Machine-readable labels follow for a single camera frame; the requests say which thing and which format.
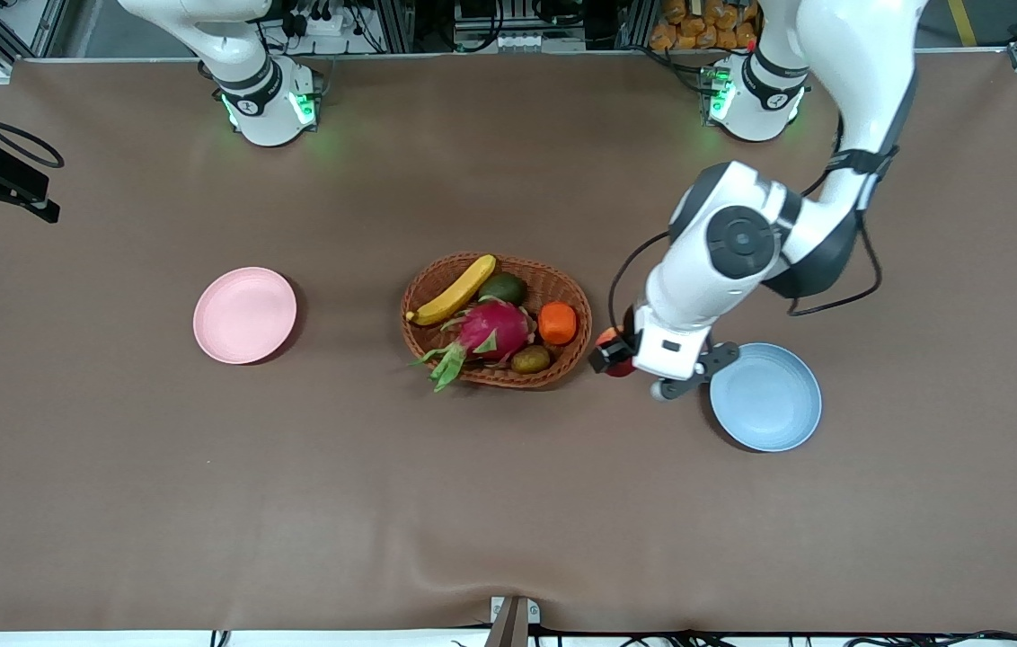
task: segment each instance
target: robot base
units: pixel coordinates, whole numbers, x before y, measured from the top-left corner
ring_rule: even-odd
[[[743,85],[743,59],[746,54],[733,54],[725,60],[706,68],[702,73],[701,87],[712,90],[713,95],[701,98],[701,111],[705,123],[719,126],[744,142],[766,142],[779,135],[785,126],[796,118],[796,111],[804,91],[791,99],[787,110],[765,110]]]
[[[282,146],[306,130],[315,131],[324,78],[292,58],[274,57],[282,66],[282,90],[265,104],[260,115],[241,114],[226,103],[229,123],[258,146]]]

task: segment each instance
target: wicker basket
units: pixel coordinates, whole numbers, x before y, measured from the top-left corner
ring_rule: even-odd
[[[478,257],[483,255],[477,252],[462,252],[446,255],[438,258],[432,266],[426,267],[413,279],[409,288],[405,290],[405,298],[401,299],[401,325],[405,333],[405,344],[409,345],[409,350],[413,351],[414,357],[425,355],[434,348],[445,347],[456,339],[456,332],[440,332],[438,327],[420,328],[414,327],[405,320],[405,313],[410,310],[417,310],[418,307],[429,302],[440,294],[461,274]],[[507,387],[507,389],[537,389],[553,384],[558,378],[565,376],[577,366],[584,356],[584,352],[590,344],[590,332],[592,331],[592,311],[588,306],[588,298],[584,297],[584,291],[580,289],[577,282],[569,278],[552,266],[525,258],[512,257],[512,255],[496,255],[497,272],[507,272],[520,278],[528,286],[528,296],[525,299],[525,310],[534,317],[541,310],[541,306],[561,300],[574,308],[577,312],[577,336],[571,343],[555,347],[555,345],[545,344],[544,347],[552,353],[552,366],[545,368],[540,373],[532,375],[521,375],[508,368],[484,367],[480,364],[468,364],[464,371],[460,372],[460,378],[467,381],[476,381],[479,385],[493,385],[497,387]],[[537,343],[542,343],[540,336],[537,336]],[[429,367],[437,364],[435,360],[427,362]]]

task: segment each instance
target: tabletop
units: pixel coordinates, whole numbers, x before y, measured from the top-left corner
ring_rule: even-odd
[[[59,224],[0,205],[0,630],[468,626],[520,593],[561,630],[1017,631],[1017,74],[918,68],[869,213],[885,286],[799,319],[757,290],[715,329],[824,390],[813,438],[759,455],[644,375],[434,395],[399,298],[487,250],[603,322],[702,168],[820,175],[824,91],[750,144],[636,55],[344,61],[319,131],[259,151],[191,63],[16,65],[0,119],[68,165]],[[241,266],[302,297],[257,366],[189,326]],[[870,280],[854,255],[823,298]]]

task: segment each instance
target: yellow banana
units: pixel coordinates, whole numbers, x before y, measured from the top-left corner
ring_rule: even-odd
[[[481,283],[484,283],[492,275],[492,271],[496,270],[496,267],[497,259],[493,258],[492,254],[482,255],[429,303],[417,308],[416,312],[406,312],[405,319],[418,325],[418,327],[431,327],[431,325],[450,318],[453,312],[460,310],[468,303],[468,299],[473,298]]]

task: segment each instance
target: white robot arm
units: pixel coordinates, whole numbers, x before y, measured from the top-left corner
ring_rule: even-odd
[[[316,124],[312,70],[271,57],[253,20],[272,0],[119,0],[126,11],[166,30],[201,58],[221,86],[229,121],[258,146],[291,142]]]
[[[779,134],[799,99],[793,89],[812,70],[842,124],[821,197],[735,161],[705,169],[669,220],[672,246],[649,274],[624,335],[595,349],[598,371],[631,358],[661,377],[653,395],[678,397],[733,359],[734,347],[705,352],[707,339],[757,284],[797,298],[836,282],[911,106],[915,26],[926,2],[760,0],[767,23],[759,48],[733,60],[722,126],[763,123],[754,132]]]

